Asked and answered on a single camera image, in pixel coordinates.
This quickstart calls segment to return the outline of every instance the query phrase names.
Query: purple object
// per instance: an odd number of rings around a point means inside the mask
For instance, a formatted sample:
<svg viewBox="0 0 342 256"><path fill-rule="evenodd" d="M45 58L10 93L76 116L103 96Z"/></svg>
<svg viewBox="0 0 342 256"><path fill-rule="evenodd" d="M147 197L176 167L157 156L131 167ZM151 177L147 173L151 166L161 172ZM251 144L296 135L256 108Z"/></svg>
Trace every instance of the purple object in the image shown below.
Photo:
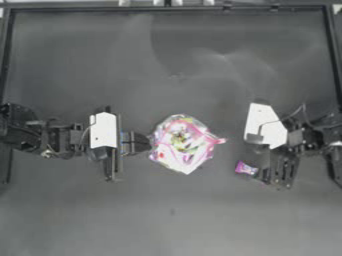
<svg viewBox="0 0 342 256"><path fill-rule="evenodd" d="M237 162L235 173L244 173L249 176L253 176L258 173L258 168L248 166L241 161Z"/></svg>

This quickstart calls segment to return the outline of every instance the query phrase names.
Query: wire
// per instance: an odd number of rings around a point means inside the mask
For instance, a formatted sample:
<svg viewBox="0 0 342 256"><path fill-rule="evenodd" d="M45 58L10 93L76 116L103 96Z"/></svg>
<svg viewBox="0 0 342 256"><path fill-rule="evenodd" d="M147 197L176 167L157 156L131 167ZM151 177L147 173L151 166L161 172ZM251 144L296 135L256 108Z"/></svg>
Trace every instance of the wire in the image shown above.
<svg viewBox="0 0 342 256"><path fill-rule="evenodd" d="M304 104L302 104L302 105L295 109L295 111L294 111L290 115L287 115L286 117L283 117L283 118L280 118L280 119L278 119L278 120L275 120L275 121L270 121L270 122L266 122L266 123L260 124L260 125L259 125L259 128L258 128L258 134L260 135L260 133L262 133L262 128L263 128L264 125L272 124L272 123L278 123L278 122L283 122L284 120L287 120L287 119L290 119L291 117L294 117L294 116L300 112L300 110L303 110L303 109L304 109Z"/></svg>
<svg viewBox="0 0 342 256"><path fill-rule="evenodd" d="M332 129L332 128L342 126L342 122L330 124L330 125L314 125L310 122L308 117L307 117L306 104L303 104L303 118L304 118L304 122L307 123L307 125L314 129Z"/></svg>

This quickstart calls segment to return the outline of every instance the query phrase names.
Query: black table surface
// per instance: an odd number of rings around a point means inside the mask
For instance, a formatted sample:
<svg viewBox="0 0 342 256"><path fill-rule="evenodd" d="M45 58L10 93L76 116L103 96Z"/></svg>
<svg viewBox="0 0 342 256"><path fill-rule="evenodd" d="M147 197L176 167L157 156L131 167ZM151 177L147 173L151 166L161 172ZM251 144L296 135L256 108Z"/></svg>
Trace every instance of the black table surface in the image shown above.
<svg viewBox="0 0 342 256"><path fill-rule="evenodd" d="M279 192L235 176L245 159L248 104L279 114L335 107L319 12L18 13L6 101L41 118L87 122L109 104L125 130L149 134L169 115L196 117L228 139L184 176L145 154L124 159L116 184L85 158L16 153L0 197L1 256L332 255L342 191L320 158L303 159Z"/></svg>

